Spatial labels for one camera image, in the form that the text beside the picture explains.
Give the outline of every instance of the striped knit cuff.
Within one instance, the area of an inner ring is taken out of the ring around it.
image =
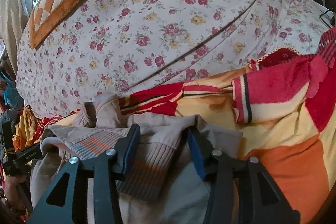
[[[174,151],[161,143],[140,144],[131,173],[117,182],[119,190],[136,199],[157,200]]]

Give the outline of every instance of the black cable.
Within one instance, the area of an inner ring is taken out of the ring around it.
[[[324,24],[326,24],[326,25],[329,27],[329,29],[331,29],[332,27],[330,27],[330,25],[329,25],[327,22],[325,22],[325,21],[323,20],[323,18],[322,18],[322,16],[325,15],[327,12],[332,12],[332,10],[327,10],[326,12],[324,12],[323,14],[321,14],[321,15],[320,15],[320,20],[321,20]]]

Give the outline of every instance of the clothing pile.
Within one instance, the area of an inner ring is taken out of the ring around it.
[[[117,182],[124,223],[202,223],[210,184],[197,175],[189,147],[181,141],[182,132],[196,126],[214,147],[231,157],[237,157],[242,133],[206,123],[199,115],[171,117],[146,112],[124,116],[118,98],[108,95],[97,97],[94,103],[84,103],[71,127],[49,126],[44,130],[41,138],[44,158],[31,174],[33,206],[70,157],[85,160],[113,148],[133,123],[140,126],[140,145],[131,173],[126,181]],[[89,183],[91,217],[92,187]]]

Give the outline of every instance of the floral bedsheet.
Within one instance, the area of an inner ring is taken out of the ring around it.
[[[41,117],[232,70],[278,47],[316,52],[326,27],[307,0],[85,0],[40,48],[28,29],[17,89]]]

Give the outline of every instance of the curtain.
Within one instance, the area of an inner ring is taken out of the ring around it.
[[[0,0],[0,38],[8,53],[8,64],[17,73],[17,49],[33,9],[33,0]]]

